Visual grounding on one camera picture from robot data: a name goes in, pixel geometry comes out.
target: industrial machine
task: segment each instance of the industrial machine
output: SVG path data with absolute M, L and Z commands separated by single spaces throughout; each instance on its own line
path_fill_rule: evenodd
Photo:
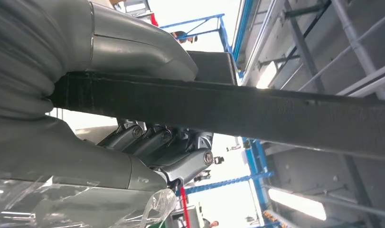
M 384 101 L 259 91 L 235 76 L 230 54 L 187 53 L 87 0 L 0 0 L 0 227 L 160 222 L 172 189 L 213 162 L 212 132 L 385 157 Z M 84 142 L 45 115 L 54 106 L 119 127 Z
M 0 1 L 0 226 L 144 227 L 212 164 L 213 133 L 119 118 L 93 145 L 45 115 L 63 75 L 57 91 L 94 72 L 194 81 L 198 67 L 167 32 L 87 0 Z

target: gray flexible hose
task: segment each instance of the gray flexible hose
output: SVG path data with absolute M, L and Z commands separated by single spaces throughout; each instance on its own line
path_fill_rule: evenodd
M 32 0 L 0 0 L 0 117 L 34 120 L 52 110 L 44 97 L 66 72 L 66 47 Z

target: person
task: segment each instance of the person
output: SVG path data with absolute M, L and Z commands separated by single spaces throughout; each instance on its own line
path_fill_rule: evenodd
M 171 35 L 174 37 L 174 38 L 177 38 L 177 37 L 183 37 L 185 35 L 187 35 L 186 32 L 184 31 L 177 31 L 177 32 L 172 32 Z M 194 42 L 197 42 L 198 41 L 198 36 L 194 36 L 194 37 L 188 37 L 187 39 L 179 39 L 178 42 L 180 44 L 183 44 L 185 42 L 191 42 L 191 43 L 194 43 Z
M 217 227 L 219 226 L 218 221 L 214 221 L 212 223 L 209 222 L 206 218 L 204 218 L 204 228 L 212 228 L 212 227 Z

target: blue steel frame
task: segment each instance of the blue steel frame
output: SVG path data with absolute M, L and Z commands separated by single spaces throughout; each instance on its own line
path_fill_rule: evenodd
M 217 14 L 217 15 L 213 15 L 213 16 L 210 16 L 210 17 L 199 18 L 199 19 L 194 19 L 194 20 L 188 20 L 188 21 L 184 21 L 184 22 L 180 22 L 180 23 L 175 23 L 175 24 L 171 24 L 171 25 L 161 26 L 160 28 L 161 29 L 166 29 L 166 28 L 170 28 L 170 27 L 174 27 L 174 26 L 178 26 L 178 25 L 184 25 L 184 24 L 189 24 L 189 23 L 193 23 L 193 22 L 203 21 L 202 23 L 200 23 L 199 25 L 195 26 L 190 31 L 186 32 L 186 35 L 181 36 L 181 37 L 177 37 L 176 39 L 186 39 L 186 38 L 195 37 L 195 36 L 206 34 L 206 33 L 218 32 L 219 36 L 220 36 L 220 40 L 222 41 L 223 50 L 225 52 L 228 52 L 228 53 L 233 55 L 233 51 L 232 51 L 232 49 L 231 49 L 231 47 L 229 45 L 228 37 L 227 37 L 226 29 L 225 29 L 225 25 L 224 25 L 223 18 L 222 18 L 224 15 L 225 15 L 224 13 Z M 205 32 L 199 32 L 199 33 L 191 34 L 192 31 L 194 31 L 196 28 L 198 28 L 199 26 L 203 25 L 205 22 L 207 22 L 210 19 L 217 19 L 218 23 L 217 23 L 217 26 L 216 26 L 215 29 L 209 30 L 209 31 L 205 31 Z
M 240 24 L 238 25 L 237 35 L 235 37 L 235 42 L 233 45 L 233 56 L 236 62 L 238 61 L 240 48 L 241 48 L 241 45 L 243 44 L 244 34 L 246 32 L 253 3 L 254 3 L 254 0 L 245 0 L 244 6 L 243 6 L 243 12 L 241 13 Z
M 229 184 L 235 184 L 235 183 L 239 183 L 239 182 L 243 182 L 243 181 L 248 181 L 250 179 L 258 180 L 260 178 L 267 178 L 267 177 L 271 177 L 271 176 L 273 176 L 273 172 L 262 172 L 262 173 L 258 173 L 255 175 L 250 175 L 250 176 L 240 177 L 240 178 L 236 178 L 236 179 L 225 180 L 225 181 L 221 181 L 221 182 L 217 182 L 217 183 L 187 188 L 187 189 L 185 189 L 185 193 L 188 195 L 188 194 L 192 194 L 195 192 L 219 188 L 219 187 L 229 185 Z
M 265 169 L 262 165 L 262 162 L 257 162 L 260 157 L 263 157 L 263 158 L 265 157 L 265 155 L 263 154 L 262 146 L 259 143 L 259 140 L 256 140 L 256 142 L 258 142 L 256 143 L 254 142 L 254 140 L 243 137 L 243 142 L 246 142 L 246 141 L 248 141 L 250 145 L 249 148 L 245 149 L 245 154 L 247 156 L 248 166 L 250 168 L 251 175 L 264 172 L 264 170 L 267 170 L 265 160 L 263 160 Z M 265 211 L 266 210 L 265 193 L 262 190 L 261 182 L 260 180 L 253 180 L 253 183 L 256 191 L 256 196 L 258 197 L 259 207 L 261 208 L 261 211 Z

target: blue metal railing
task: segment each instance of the blue metal railing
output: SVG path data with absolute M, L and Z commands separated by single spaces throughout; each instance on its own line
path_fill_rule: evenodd
M 232 50 L 232 48 L 231 48 L 231 46 L 229 45 L 229 42 L 228 42 L 228 36 L 227 36 L 225 24 L 223 22 L 223 16 L 224 16 L 224 14 L 217 14 L 217 15 L 213 15 L 213 16 L 209 16 L 209 17 L 198 18 L 198 19 L 194 19 L 194 20 L 187 20 L 187 21 L 184 21 L 184 22 L 179 22 L 179 23 L 175 23 L 175 24 L 171 24 L 171 25 L 165 25 L 165 26 L 161 26 L 160 28 L 161 29 L 166 29 L 166 28 L 171 28 L 171 27 L 174 27 L 174 26 L 185 25 L 185 24 L 189 24 L 189 23 L 194 23 L 194 22 L 202 21 L 202 23 L 200 23 L 199 25 L 195 26 L 190 31 L 186 32 L 185 35 L 180 36 L 180 37 L 176 37 L 176 39 L 178 39 L 178 40 L 180 40 L 180 39 L 187 39 L 187 38 L 192 38 L 192 37 L 195 37 L 195 36 L 198 36 L 198 35 L 202 35 L 202 34 L 206 34 L 206 33 L 218 32 L 219 36 L 220 36 L 220 40 L 222 42 L 223 50 L 225 52 L 230 53 L 232 55 L 233 59 L 234 59 L 233 50 Z M 195 29 L 199 28 L 201 25 L 205 24 L 210 19 L 217 19 L 218 23 L 217 23 L 215 29 L 209 30 L 209 31 L 204 31 L 204 32 L 190 34 L 192 31 L 194 31 Z M 244 75 L 241 74 L 241 72 L 238 74 L 238 77 L 240 77 L 240 78 L 242 78 L 243 76 Z
M 191 194 L 191 193 L 195 193 L 195 192 L 219 188 L 219 187 L 229 185 L 229 184 L 235 184 L 235 183 L 239 183 L 239 182 L 243 182 L 243 181 L 248 181 L 250 179 L 255 181 L 255 180 L 258 180 L 260 178 L 267 178 L 267 177 L 271 177 L 271 176 L 273 176 L 273 172 L 263 172 L 263 173 L 258 173 L 258 174 L 251 175 L 251 176 L 245 176 L 245 177 L 235 178 L 235 179 L 231 179 L 231 180 L 225 180 L 225 181 L 221 181 L 221 182 L 217 182 L 217 183 L 213 183 L 213 184 L 207 184 L 207 185 L 201 185 L 201 186 L 187 188 L 187 189 L 185 189 L 185 193 Z

